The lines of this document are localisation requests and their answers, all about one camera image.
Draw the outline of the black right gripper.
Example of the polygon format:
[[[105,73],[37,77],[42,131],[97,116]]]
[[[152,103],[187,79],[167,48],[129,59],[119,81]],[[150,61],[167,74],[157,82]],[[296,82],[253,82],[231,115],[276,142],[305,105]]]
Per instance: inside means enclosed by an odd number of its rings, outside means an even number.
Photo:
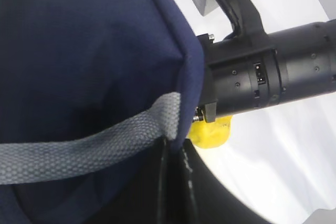
[[[275,47],[251,0],[216,0],[232,32],[222,41],[198,36],[204,52],[204,82],[195,117],[207,123],[220,116],[276,105],[280,76]]]

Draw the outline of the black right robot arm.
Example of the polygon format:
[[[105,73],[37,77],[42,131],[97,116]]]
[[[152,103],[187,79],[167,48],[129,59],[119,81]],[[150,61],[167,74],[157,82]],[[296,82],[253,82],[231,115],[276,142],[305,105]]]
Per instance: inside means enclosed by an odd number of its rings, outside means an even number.
[[[222,41],[198,37],[205,72],[194,121],[263,109],[335,91],[335,21],[265,32],[251,0],[192,0],[201,15],[221,8]]]

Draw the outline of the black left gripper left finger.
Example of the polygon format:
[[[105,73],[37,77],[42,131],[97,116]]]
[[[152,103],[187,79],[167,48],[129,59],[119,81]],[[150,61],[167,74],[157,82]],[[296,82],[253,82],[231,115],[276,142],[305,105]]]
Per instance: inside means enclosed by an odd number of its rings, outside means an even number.
[[[167,155],[167,139],[160,137],[150,148],[139,172],[113,200],[110,223],[157,223],[161,166]]]

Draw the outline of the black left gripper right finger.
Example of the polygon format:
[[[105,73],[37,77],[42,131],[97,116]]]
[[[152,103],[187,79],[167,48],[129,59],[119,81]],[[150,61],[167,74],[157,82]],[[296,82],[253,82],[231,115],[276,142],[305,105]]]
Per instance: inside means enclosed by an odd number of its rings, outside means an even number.
[[[193,203],[199,223],[269,223],[221,184],[189,139],[184,141],[182,151],[191,169]]]

